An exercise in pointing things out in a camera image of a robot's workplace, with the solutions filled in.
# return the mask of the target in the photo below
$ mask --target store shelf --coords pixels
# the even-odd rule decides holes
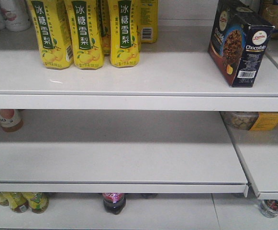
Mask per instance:
[[[248,198],[236,198],[231,194],[213,194],[213,201],[221,230],[278,229],[278,216],[263,216],[259,211],[261,201],[252,193],[248,194]]]
[[[218,112],[24,110],[0,128],[0,191],[246,193]]]
[[[278,69],[267,57],[253,88],[230,88],[207,53],[211,27],[159,30],[136,67],[106,57],[96,71],[46,69],[33,28],[0,31],[0,108],[278,111]]]
[[[117,216],[106,213],[98,194],[57,194],[43,214],[16,214],[0,206],[0,229],[219,230],[219,225],[210,194],[159,194],[148,200],[129,194]]]
[[[228,127],[258,199],[278,199],[278,128],[246,131]]]

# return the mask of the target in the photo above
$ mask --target yellow bottle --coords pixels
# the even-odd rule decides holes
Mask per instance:
[[[72,41],[63,0],[27,0],[37,34],[41,60],[49,69],[73,63]]]
[[[98,0],[98,13],[100,20],[100,34],[104,55],[109,55],[111,50],[111,30],[108,0]]]
[[[140,60],[137,0],[108,0],[111,23],[111,64],[133,67]]]
[[[98,69],[104,53],[97,0],[65,0],[73,41],[74,63],[80,69]]]

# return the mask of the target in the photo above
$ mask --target shelving unit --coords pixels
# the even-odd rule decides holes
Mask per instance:
[[[0,207],[0,229],[278,224],[247,207],[257,202],[252,196],[229,194],[247,194],[246,175],[259,199],[278,198],[278,161],[275,172],[263,168],[278,159],[278,130],[226,130],[218,113],[278,111],[278,41],[253,88],[230,88],[207,53],[217,1],[176,2],[160,1],[158,42],[143,45],[140,63],[128,69],[106,57],[97,71],[49,70],[33,28],[0,31],[0,108],[26,109],[23,128],[0,129],[0,191],[68,193],[41,215]],[[130,193],[121,215],[106,213],[92,194],[108,191]]]

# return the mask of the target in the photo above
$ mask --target dark bottle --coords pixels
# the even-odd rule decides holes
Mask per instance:
[[[118,215],[126,205],[125,193],[103,193],[102,196],[107,212]]]

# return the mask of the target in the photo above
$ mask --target bottle label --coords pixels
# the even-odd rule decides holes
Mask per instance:
[[[21,121],[20,112],[17,109],[0,109],[0,125],[10,128]]]
[[[103,193],[102,195],[106,200],[116,203],[124,198],[125,193]]]

